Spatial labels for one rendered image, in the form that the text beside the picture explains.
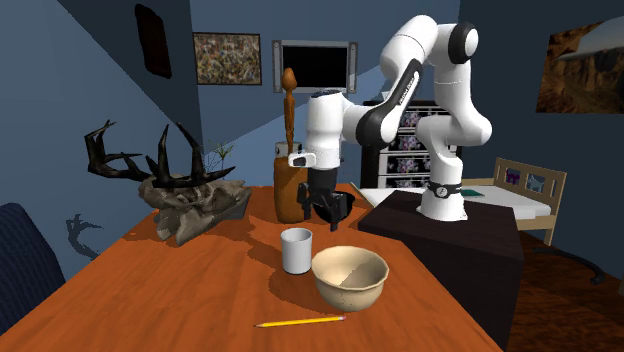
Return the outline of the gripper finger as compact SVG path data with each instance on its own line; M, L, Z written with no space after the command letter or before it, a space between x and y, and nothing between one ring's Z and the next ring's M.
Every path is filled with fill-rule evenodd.
M311 217L311 201L309 185L306 182L302 182L298 186L297 202L301 205L304 219L308 220Z
M330 224L330 231L338 229L339 222L344 217L345 197L342 193L332 192L325 196L326 222Z

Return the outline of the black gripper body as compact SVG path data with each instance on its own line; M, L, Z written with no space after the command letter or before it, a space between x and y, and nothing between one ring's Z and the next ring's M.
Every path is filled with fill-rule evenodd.
M309 192L311 194L332 193L337 182L337 168L327 170L309 169Z

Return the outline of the black bowl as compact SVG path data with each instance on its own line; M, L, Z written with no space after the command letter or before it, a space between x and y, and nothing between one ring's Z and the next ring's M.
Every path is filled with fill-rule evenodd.
M345 197L345 212L344 212L344 217L342 220L344 220L346 217L349 216L349 214L352 211L353 208L353 202L355 201L355 196L349 192L344 192L344 191L334 191L336 193L342 193ZM313 209L315 211L315 213L326 222L326 209L325 209L325 196L327 194L320 194L316 197L316 202L312 203Z

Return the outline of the white cup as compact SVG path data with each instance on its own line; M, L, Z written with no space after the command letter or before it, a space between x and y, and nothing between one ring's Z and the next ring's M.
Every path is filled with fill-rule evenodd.
M306 228L289 228L281 235L283 270L300 275L311 268L312 232Z

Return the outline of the beige bowl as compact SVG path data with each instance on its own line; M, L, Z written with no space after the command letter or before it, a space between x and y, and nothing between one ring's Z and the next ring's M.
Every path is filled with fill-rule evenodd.
M389 275L377 253L355 246L334 246L311 260L316 287L323 300L343 312L369 308L383 291Z

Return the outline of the slender brown wooden figure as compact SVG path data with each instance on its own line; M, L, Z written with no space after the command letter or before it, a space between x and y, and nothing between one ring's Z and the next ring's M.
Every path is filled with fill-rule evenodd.
M288 153L293 152L293 139L294 139L294 109L295 99L293 97L293 91L297 88L297 81L294 72L291 68L285 68L282 79L282 89L286 95L283 100L284 105L284 125L286 133L286 141L288 147Z

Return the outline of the black dresser with floral drawers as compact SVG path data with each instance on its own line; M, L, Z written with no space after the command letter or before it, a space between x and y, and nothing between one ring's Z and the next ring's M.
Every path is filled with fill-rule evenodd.
M430 178L427 148L416 136L421 118L449 116L432 100L412 100L400 119L395 139L385 148L363 147L361 188L418 188Z

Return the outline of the small green plant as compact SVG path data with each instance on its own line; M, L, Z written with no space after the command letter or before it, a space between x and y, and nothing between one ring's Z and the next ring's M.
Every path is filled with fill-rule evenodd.
M204 155L204 168L206 171L222 170L225 159L232 153L235 144L233 142L215 142L214 149Z

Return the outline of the skull sculpture with black antlers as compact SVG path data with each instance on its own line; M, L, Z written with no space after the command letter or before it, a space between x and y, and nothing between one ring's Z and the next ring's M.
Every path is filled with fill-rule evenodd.
M227 180L232 168L206 171L201 148L181 123L176 126L192 148L191 171L188 175L170 172L167 136L164 130L158 143L158 159L146 158L149 172L142 171L127 153L105 151L104 132L114 123L84 136L88 154L88 171L109 179L128 179L139 183L139 197L158 211L157 235L165 241L174 237L181 246L209 231L244 205L252 189L243 180Z

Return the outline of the yellow pencil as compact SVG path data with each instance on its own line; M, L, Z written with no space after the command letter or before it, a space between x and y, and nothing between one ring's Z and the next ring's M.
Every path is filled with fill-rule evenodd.
M297 320L285 320L285 321L274 321L274 322L264 322L260 324L255 324L254 327L257 328L272 328L272 327L284 327L284 326L296 326L296 325L308 325L308 324L318 324L318 323L328 323L328 322L339 322L346 320L346 316L329 316L329 317L321 317L321 318L307 318L307 319L297 319Z

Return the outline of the wooden bed with white mattress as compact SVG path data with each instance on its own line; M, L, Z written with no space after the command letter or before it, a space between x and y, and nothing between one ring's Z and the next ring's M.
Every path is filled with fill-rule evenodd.
M487 248L510 246L518 230L544 230L544 243L550 245L565 181L562 171L497 158L493 177L463 181L466 189L478 193L465 198L466 220L437 221L417 212L422 188L362 189L373 209L357 228L405 243L418 237L455 237L462 244L474 240Z

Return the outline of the grey framed wall television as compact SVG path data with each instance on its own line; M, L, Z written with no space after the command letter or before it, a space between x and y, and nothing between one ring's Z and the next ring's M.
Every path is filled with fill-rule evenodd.
M358 49L357 42L273 40L273 92L285 92L282 77L291 68L297 81L294 93L329 89L355 94Z

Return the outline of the abstract speckled wall picture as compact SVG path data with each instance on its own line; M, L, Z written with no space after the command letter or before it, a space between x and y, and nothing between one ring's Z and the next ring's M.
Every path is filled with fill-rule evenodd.
M261 37L250 33L194 32L198 85L261 85Z

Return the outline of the dark wall plaque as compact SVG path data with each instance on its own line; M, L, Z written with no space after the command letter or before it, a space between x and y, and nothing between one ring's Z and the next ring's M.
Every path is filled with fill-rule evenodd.
M154 75L170 79L172 68L162 18L143 4L136 4L134 13L145 68Z

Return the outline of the brown landscape wall picture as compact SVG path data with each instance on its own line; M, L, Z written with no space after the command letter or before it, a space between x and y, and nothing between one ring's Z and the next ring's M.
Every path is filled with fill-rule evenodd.
M624 114L624 16L550 36L536 111Z

